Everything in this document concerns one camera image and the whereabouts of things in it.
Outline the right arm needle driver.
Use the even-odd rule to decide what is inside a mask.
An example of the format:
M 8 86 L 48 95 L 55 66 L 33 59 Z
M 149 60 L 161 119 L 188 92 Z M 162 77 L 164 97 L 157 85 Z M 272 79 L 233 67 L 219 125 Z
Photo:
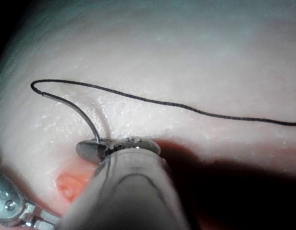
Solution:
M 99 145 L 97 156 L 106 157 L 114 152 L 125 149 L 145 149 L 160 155 L 160 147 L 153 140 L 143 137 L 128 137 Z

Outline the right arm needle driver jaw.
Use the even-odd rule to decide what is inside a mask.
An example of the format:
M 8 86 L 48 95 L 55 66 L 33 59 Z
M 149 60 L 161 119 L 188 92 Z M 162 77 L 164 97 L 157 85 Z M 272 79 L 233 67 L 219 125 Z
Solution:
M 83 140 L 76 145 L 76 153 L 83 159 L 91 163 L 100 163 L 98 156 L 99 143 L 94 140 Z

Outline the left arm needle driver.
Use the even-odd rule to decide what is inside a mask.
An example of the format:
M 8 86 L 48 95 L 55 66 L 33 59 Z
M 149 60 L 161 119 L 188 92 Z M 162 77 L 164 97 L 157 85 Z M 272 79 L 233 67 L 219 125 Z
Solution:
M 24 206 L 22 192 L 7 176 L 0 173 L 0 224 L 8 228 L 25 225 L 22 216 Z

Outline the left arm needle driver jaw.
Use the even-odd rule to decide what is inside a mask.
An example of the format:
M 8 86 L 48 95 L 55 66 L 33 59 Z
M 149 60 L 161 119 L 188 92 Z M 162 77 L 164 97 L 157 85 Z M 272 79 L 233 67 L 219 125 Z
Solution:
M 46 215 L 53 215 L 54 216 L 54 227 L 59 223 L 60 217 L 56 214 L 47 211 L 40 206 L 32 203 L 26 203 L 26 208 L 24 210 L 24 217 L 28 215 L 37 215 L 37 216 L 46 216 Z
M 19 226 L 30 230 L 53 230 L 54 229 L 54 216 L 37 216 L 28 215 L 24 218 L 18 218 Z

